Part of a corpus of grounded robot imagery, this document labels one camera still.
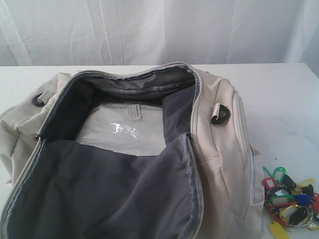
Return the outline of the colourful key tag bunch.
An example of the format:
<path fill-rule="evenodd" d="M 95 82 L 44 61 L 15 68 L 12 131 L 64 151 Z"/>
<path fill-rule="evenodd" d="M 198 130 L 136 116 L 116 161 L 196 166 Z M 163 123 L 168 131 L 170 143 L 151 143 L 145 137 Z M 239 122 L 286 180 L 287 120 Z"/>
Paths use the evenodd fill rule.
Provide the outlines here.
<path fill-rule="evenodd" d="M 270 216 L 268 230 L 274 239 L 288 239 L 293 229 L 319 230 L 319 193 L 314 178 L 294 181 L 284 167 L 270 172 L 263 167 L 264 209 Z"/>

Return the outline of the cream white duffel bag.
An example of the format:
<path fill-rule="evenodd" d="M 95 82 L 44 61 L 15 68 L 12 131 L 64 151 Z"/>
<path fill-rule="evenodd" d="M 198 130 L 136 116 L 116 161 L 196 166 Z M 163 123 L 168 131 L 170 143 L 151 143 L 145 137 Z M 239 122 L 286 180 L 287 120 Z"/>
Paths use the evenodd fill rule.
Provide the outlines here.
<path fill-rule="evenodd" d="M 166 147 L 136 156 L 76 141 L 102 104 L 162 108 Z M 3 239 L 258 239 L 262 162 L 228 79 L 185 63 L 59 73 L 0 118 L 11 194 Z"/>

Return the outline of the clear plastic-wrapped white package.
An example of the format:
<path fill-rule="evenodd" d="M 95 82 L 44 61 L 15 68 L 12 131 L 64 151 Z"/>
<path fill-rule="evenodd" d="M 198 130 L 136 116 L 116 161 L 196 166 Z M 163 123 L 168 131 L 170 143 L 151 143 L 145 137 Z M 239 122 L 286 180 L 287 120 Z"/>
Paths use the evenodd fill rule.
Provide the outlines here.
<path fill-rule="evenodd" d="M 93 108 L 76 141 L 114 152 L 148 156 L 166 147 L 162 108 L 142 104 L 102 104 Z"/>

